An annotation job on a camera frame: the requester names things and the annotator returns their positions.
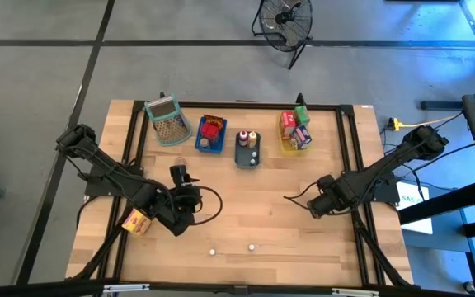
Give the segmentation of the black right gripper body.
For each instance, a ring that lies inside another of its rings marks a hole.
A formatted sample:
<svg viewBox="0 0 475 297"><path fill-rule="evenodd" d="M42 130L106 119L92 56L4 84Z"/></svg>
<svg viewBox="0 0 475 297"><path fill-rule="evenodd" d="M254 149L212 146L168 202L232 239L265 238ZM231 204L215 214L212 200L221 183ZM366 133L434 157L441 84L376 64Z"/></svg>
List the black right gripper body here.
<svg viewBox="0 0 475 297"><path fill-rule="evenodd" d="M344 204L333 191L327 190L309 200L307 207L314 219L320 219L324 215L333 215L335 210L343 210Z"/></svg>

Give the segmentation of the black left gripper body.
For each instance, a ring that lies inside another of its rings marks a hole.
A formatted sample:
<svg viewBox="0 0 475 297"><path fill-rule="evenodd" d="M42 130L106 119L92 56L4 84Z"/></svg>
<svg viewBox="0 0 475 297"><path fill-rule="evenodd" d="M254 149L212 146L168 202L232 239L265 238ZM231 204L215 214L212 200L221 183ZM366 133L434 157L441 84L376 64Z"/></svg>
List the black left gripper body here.
<svg viewBox="0 0 475 297"><path fill-rule="evenodd" d="M173 188L169 195L160 193L157 199L157 220L177 237L194 224L194 213L200 202L198 186L179 186Z"/></svg>

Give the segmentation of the yellow cereal box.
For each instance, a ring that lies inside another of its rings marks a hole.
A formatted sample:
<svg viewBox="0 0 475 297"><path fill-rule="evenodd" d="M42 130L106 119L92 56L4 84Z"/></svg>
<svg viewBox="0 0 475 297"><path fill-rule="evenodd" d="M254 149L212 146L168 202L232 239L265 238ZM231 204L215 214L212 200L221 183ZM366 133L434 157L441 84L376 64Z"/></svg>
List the yellow cereal box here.
<svg viewBox="0 0 475 297"><path fill-rule="evenodd" d="M131 210L124 220L122 228L134 236L143 236L152 224L152 220L138 210Z"/></svg>

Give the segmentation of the blue Frosted Flakes cereal box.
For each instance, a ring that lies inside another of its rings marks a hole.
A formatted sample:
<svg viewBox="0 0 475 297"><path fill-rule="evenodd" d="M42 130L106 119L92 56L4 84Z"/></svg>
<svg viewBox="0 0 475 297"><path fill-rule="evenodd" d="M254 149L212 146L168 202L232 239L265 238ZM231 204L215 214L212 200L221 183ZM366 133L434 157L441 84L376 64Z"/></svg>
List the blue Frosted Flakes cereal box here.
<svg viewBox="0 0 475 297"><path fill-rule="evenodd" d="M298 126L294 129L289 137L289 141L295 150L305 150L312 143L312 137L305 125Z"/></svg>

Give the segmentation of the red box with grey end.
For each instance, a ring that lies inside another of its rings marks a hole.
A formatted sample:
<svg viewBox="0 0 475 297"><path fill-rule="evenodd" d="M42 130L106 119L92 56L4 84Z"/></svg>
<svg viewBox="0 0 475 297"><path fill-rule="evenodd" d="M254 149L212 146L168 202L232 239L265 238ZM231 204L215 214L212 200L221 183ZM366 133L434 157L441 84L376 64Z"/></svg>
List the red box with grey end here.
<svg viewBox="0 0 475 297"><path fill-rule="evenodd" d="M210 142L217 142L219 140L219 131L220 128L217 125L204 123L201 126L200 135Z"/></svg>

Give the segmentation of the red Froot Loops cereal box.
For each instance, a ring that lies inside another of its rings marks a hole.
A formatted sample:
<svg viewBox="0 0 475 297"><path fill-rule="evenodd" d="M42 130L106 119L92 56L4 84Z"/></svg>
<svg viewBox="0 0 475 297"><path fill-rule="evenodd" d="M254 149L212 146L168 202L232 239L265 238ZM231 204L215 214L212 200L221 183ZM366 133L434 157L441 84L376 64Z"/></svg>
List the red Froot Loops cereal box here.
<svg viewBox="0 0 475 297"><path fill-rule="evenodd" d="M280 133L283 139L287 139L296 128L296 119L292 111L282 111L280 114Z"/></svg>

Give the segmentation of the green cereal box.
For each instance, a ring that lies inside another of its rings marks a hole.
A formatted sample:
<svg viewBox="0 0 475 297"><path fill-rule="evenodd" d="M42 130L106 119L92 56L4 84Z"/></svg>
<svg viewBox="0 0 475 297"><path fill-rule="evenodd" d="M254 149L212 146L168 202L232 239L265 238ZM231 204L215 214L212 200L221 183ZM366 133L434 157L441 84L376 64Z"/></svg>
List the green cereal box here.
<svg viewBox="0 0 475 297"><path fill-rule="evenodd" d="M294 108L294 117L298 126L308 126L308 124L310 123L310 115L305 105L296 106Z"/></svg>

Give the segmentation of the brown orange snack packet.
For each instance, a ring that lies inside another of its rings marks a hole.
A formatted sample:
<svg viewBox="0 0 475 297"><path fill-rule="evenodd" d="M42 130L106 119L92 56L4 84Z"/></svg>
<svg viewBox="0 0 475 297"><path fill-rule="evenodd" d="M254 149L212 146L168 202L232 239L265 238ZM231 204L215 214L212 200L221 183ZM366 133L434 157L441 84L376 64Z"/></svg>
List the brown orange snack packet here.
<svg viewBox="0 0 475 297"><path fill-rule="evenodd" d="M207 125L213 125L218 130L223 128L223 118L215 115L204 115L205 123Z"/></svg>

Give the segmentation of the blue plastic bin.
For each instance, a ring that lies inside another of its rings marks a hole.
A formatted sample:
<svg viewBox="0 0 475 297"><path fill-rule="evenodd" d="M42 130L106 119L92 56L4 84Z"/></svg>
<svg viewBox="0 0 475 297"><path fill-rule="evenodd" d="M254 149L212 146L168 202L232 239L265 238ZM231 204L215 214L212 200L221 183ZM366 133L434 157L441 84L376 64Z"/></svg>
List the blue plastic bin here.
<svg viewBox="0 0 475 297"><path fill-rule="evenodd" d="M210 142L209 148L201 148L200 140L202 139L200 135L201 126L205 123L205 119L202 116L198 125L198 130L195 138L195 148L203 153L222 153L224 149L227 121L223 119L223 128L219 131L219 140L217 142Z"/></svg>

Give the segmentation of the white paper sign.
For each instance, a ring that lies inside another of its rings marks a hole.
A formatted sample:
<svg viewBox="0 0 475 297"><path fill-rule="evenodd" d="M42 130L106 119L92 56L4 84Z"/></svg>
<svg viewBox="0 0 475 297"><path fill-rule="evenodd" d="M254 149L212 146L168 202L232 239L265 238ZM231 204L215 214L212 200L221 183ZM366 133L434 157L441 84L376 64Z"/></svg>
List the white paper sign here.
<svg viewBox="0 0 475 297"><path fill-rule="evenodd" d="M405 182L396 184L399 202L395 204L396 210L403 210L410 206L429 200L429 190L427 187L412 185ZM433 234L431 219L422 219L409 224L401 224L403 230Z"/></svg>

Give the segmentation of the black floor fan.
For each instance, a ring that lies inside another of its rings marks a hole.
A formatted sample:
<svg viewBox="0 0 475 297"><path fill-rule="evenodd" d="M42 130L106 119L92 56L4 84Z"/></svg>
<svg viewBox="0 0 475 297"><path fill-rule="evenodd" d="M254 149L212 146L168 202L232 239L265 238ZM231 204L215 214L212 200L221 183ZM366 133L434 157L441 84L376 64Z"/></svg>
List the black floor fan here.
<svg viewBox="0 0 475 297"><path fill-rule="evenodd" d="M312 0L260 0L251 32L263 36L275 50L292 53L291 70L309 42L313 40Z"/></svg>

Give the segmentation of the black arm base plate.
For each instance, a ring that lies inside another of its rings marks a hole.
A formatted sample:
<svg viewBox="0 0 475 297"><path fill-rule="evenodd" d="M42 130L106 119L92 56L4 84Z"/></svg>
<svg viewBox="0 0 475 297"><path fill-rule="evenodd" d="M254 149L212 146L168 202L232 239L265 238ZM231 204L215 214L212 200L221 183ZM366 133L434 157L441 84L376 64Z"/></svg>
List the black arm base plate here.
<svg viewBox="0 0 475 297"><path fill-rule="evenodd" d="M87 183L87 196L133 197L143 186L140 177L122 166L92 167L89 173L79 173L78 177Z"/></svg>
<svg viewBox="0 0 475 297"><path fill-rule="evenodd" d="M399 202L397 178L392 172L377 175L371 172L346 172L348 197L354 202Z"/></svg>

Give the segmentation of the silver metal bracket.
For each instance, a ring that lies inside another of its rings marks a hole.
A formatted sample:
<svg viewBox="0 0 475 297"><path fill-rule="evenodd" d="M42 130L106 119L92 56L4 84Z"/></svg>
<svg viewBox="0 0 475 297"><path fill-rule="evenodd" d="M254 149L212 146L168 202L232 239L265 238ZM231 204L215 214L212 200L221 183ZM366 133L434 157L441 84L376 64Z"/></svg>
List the silver metal bracket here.
<svg viewBox="0 0 475 297"><path fill-rule="evenodd" d="M105 285L103 287L103 294L119 294L131 291L145 291L150 290L150 284L116 284Z"/></svg>
<svg viewBox="0 0 475 297"><path fill-rule="evenodd" d="M378 291L349 288L332 288L332 295L340 295L343 297L380 297Z"/></svg>

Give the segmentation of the black aluminium table frame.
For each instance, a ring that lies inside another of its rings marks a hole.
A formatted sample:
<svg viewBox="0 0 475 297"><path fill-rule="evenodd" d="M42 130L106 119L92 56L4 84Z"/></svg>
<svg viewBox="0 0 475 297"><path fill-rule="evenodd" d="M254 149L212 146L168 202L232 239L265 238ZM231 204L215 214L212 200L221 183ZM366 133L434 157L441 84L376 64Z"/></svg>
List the black aluminium table frame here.
<svg viewBox="0 0 475 297"><path fill-rule="evenodd" d="M382 157L374 109L356 106L346 115L313 106L311 148L287 156L277 135L285 108L283 103L184 103L192 124L203 115L228 122L223 152L213 154L196 150L192 140L161 146L133 101L112 101L96 130L101 148L120 160L128 132L145 132L140 151L145 175L170 185L170 167L176 157L183 157L188 172L203 187L204 206L197 215L200 224L181 236L153 223L143 236L129 236L124 245L114 245L104 274L148 283L361 286L351 218L314 219L302 203L317 194L311 183L319 177L336 176L347 167L370 165ZM234 162L235 137L242 130L261 135L261 163L255 169L241 169ZM299 202L292 203L291 196ZM249 251L250 244L254 251ZM210 249L215 249L214 256Z"/></svg>

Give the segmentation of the black overhead frame beam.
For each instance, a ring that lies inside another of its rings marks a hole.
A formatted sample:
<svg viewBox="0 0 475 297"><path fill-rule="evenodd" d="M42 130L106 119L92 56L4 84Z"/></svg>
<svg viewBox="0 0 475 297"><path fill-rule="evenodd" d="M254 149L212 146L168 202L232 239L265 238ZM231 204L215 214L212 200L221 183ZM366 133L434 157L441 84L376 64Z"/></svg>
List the black overhead frame beam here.
<svg viewBox="0 0 475 297"><path fill-rule="evenodd" d="M191 283L119 283L116 279L64 280L47 283L0 286L0 297L82 297L103 294L105 285L150 284L145 291L192 291L233 295L234 285L208 285ZM437 290L423 290L417 286L366 285L362 287L297 286L297 285L248 285L253 294L332 295L332 288L349 288L378 291L380 297L475 297Z"/></svg>

